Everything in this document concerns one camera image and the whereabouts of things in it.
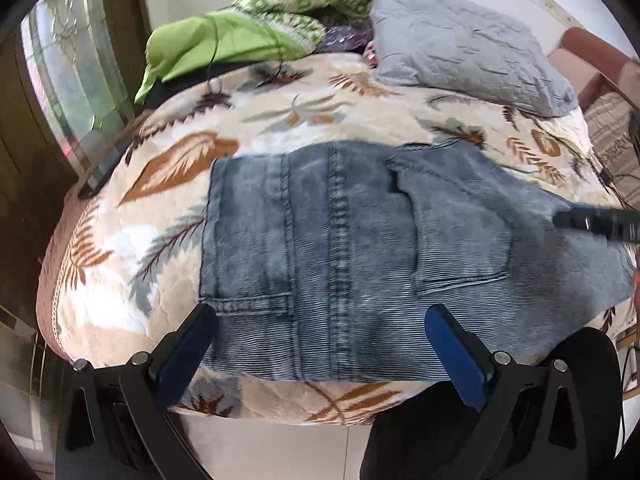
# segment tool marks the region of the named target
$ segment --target bed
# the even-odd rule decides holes
[[[481,146],[507,172],[572,202],[620,206],[596,176],[580,108],[542,119],[452,91],[385,86],[358,54],[289,61],[266,84],[255,70],[241,68],[148,115],[96,198],[81,201],[77,188],[71,190],[43,262],[41,332],[63,358],[108,366],[150,351],[175,330],[198,301],[207,170],[217,157],[289,153],[333,140],[402,146],[452,137]],[[589,325],[615,337],[633,322],[625,301]],[[202,366],[174,409],[287,424],[359,424],[428,386],[265,381]]]

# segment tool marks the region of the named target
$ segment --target wooden door frame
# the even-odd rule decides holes
[[[146,40],[151,34],[146,0],[102,0],[116,63],[131,101],[146,67]],[[139,107],[134,107],[136,114]]]
[[[19,25],[0,46],[0,73],[0,303],[37,328],[40,266],[78,176],[40,108]]]

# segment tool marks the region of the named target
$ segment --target floor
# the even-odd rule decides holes
[[[625,352],[620,352],[622,371]],[[636,370],[629,359],[626,376]],[[626,436],[640,419],[640,396],[623,403]],[[216,480],[358,480],[370,426],[284,426],[260,420],[184,416],[200,463]],[[618,437],[618,450],[622,432]]]

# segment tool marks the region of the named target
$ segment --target denim pants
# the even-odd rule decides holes
[[[423,329],[443,303],[491,351],[549,352],[632,293],[621,244],[555,229],[566,200],[452,140],[359,141],[211,169],[204,364],[267,380],[447,378]]]

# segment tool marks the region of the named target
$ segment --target green cloth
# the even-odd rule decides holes
[[[359,25],[369,20],[371,0],[236,0],[232,7],[271,23],[292,27],[314,44],[324,39],[326,15],[332,25]],[[304,12],[313,12],[314,17]]]
[[[235,10],[210,12],[156,28],[146,42],[146,70],[136,102],[144,101],[156,79],[169,81],[216,62],[299,59],[316,47],[296,31]]]
[[[156,28],[146,42],[146,70],[136,94],[141,103],[157,79],[169,81],[214,62],[299,59],[324,39],[323,23],[368,21],[370,0],[236,0],[210,12]],[[313,14],[306,16],[303,12]]]

